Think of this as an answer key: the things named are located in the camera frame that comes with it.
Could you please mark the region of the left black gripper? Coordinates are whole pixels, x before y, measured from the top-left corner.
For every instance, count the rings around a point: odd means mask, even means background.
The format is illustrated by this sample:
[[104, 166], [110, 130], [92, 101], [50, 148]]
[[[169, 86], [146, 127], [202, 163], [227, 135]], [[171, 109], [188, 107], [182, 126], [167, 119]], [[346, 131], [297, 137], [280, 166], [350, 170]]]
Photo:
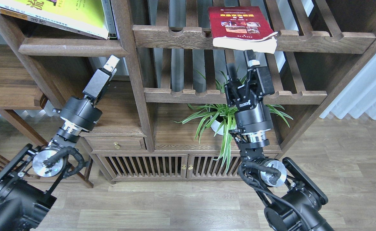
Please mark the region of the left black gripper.
[[71, 97], [62, 108], [59, 115], [65, 121], [60, 128], [68, 133], [90, 132], [102, 115], [102, 111], [95, 106], [110, 86], [110, 80], [116, 73], [116, 66], [120, 58], [111, 55], [103, 66], [98, 69], [82, 93], [83, 98]]

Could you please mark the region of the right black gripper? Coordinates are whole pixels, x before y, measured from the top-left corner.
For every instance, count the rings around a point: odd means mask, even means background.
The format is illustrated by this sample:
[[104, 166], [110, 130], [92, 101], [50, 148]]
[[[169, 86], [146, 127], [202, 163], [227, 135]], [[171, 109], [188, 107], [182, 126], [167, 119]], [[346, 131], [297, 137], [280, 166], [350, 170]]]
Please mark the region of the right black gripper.
[[260, 67], [256, 52], [245, 50], [247, 76], [244, 83], [238, 79], [234, 63], [226, 63], [227, 83], [225, 94], [229, 107], [236, 106], [237, 133], [242, 135], [265, 132], [273, 127], [268, 107], [263, 98], [275, 93], [268, 67]]

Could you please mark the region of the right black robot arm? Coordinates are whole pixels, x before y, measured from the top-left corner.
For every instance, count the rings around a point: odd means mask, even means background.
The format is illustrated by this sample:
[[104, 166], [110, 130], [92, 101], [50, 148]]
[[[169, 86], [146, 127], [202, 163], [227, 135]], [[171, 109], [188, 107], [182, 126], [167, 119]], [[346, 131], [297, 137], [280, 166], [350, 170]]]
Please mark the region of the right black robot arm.
[[225, 85], [227, 103], [236, 106], [236, 125], [229, 133], [240, 149], [238, 174], [264, 203], [264, 215], [276, 231], [332, 231], [319, 214], [327, 196], [290, 158], [282, 161], [264, 156], [269, 145], [266, 131], [273, 127], [271, 114], [264, 104], [274, 94], [267, 67], [261, 67], [252, 50], [244, 52], [247, 76], [239, 80], [233, 63], [227, 64]]

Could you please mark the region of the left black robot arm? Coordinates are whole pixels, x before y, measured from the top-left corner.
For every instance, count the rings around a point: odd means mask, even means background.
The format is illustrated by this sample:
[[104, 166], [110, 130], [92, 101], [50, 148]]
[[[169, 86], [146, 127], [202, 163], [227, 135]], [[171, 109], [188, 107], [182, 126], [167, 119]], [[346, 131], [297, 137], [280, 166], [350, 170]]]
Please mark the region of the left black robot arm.
[[119, 58], [111, 55], [83, 90], [62, 109], [54, 109], [64, 124], [45, 147], [22, 150], [0, 171], [0, 231], [37, 228], [56, 202], [52, 193], [62, 179], [90, 164], [75, 147], [81, 133], [93, 130], [102, 111], [96, 108], [116, 73]]

